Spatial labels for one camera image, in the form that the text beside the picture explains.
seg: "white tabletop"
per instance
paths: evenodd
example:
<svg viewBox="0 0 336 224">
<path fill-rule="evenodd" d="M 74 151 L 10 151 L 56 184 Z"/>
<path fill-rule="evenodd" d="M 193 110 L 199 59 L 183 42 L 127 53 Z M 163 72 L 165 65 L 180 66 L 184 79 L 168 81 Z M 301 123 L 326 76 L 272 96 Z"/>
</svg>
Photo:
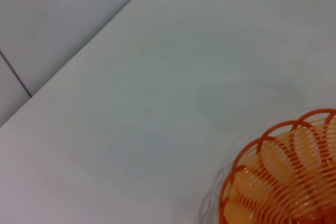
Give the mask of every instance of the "white tabletop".
<svg viewBox="0 0 336 224">
<path fill-rule="evenodd" d="M 133 0 L 1 128 L 2 223 L 197 221 L 243 145 L 336 105 L 335 14 Z"/>
</svg>

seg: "white surface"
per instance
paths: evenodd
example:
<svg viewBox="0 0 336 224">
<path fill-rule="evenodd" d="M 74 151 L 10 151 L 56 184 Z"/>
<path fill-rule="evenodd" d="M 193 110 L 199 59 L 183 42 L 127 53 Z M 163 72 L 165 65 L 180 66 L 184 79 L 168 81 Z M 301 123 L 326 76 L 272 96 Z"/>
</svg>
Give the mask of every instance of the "white surface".
<svg viewBox="0 0 336 224">
<path fill-rule="evenodd" d="M 0 218 L 24 208 L 14 223 L 45 223 L 28 215 L 43 207 L 55 223 L 66 222 L 58 211 L 82 223 L 197 221 L 246 142 L 335 107 L 335 10 L 334 0 L 133 0 L 0 130 L 1 169 L 16 165 L 0 188 L 19 188 Z M 35 181 L 16 184 L 22 176 Z"/>
<path fill-rule="evenodd" d="M 28 99 L 26 91 L 0 56 L 0 127 Z"/>
<path fill-rule="evenodd" d="M 0 0 L 0 48 L 34 94 L 129 0 Z"/>
</svg>

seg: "orange basket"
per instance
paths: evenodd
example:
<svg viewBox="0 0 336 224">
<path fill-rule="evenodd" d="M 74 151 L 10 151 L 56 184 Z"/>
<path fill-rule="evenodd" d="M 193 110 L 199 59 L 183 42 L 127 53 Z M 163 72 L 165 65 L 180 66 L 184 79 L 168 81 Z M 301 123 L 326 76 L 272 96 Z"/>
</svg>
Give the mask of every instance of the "orange basket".
<svg viewBox="0 0 336 224">
<path fill-rule="evenodd" d="M 219 224 L 336 224 L 335 115 L 311 111 L 246 145 L 220 191 Z"/>
</svg>

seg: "woven basket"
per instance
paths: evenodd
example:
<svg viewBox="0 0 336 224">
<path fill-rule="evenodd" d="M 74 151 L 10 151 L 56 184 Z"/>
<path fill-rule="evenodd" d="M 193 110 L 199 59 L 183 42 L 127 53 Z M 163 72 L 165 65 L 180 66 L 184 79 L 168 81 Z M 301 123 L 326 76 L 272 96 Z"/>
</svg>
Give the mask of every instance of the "woven basket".
<svg viewBox="0 0 336 224">
<path fill-rule="evenodd" d="M 246 145 L 220 191 L 219 224 L 336 224 L 335 115 L 311 111 Z"/>
</svg>

